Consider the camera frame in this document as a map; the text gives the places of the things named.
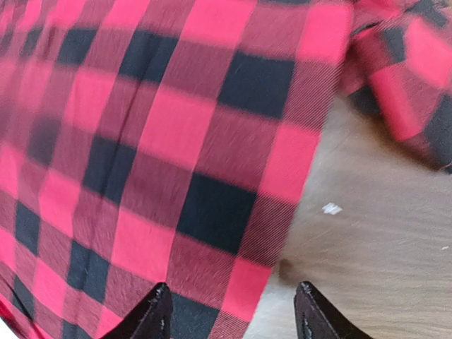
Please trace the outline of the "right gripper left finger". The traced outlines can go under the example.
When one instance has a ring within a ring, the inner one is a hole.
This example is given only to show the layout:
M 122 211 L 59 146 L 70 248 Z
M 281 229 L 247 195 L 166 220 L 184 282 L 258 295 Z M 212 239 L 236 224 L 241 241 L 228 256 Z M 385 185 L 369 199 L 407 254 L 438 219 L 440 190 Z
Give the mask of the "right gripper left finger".
M 170 339 L 172 293 L 159 282 L 104 339 Z

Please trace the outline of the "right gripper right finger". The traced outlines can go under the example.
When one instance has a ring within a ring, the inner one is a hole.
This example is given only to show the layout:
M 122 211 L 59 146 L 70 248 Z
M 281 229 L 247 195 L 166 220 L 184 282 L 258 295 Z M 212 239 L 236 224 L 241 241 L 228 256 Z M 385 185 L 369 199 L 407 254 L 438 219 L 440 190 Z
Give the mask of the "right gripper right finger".
M 364 332 L 351 323 L 309 281 L 298 284 L 294 307 L 298 338 L 364 337 Z

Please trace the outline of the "red black plaid shirt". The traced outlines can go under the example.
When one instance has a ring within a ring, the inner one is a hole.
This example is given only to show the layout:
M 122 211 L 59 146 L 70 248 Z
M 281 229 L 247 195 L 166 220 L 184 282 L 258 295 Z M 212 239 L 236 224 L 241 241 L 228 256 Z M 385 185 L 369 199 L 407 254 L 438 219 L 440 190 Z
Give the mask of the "red black plaid shirt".
M 1 320 L 242 338 L 337 92 L 451 169 L 447 1 L 2 1 Z

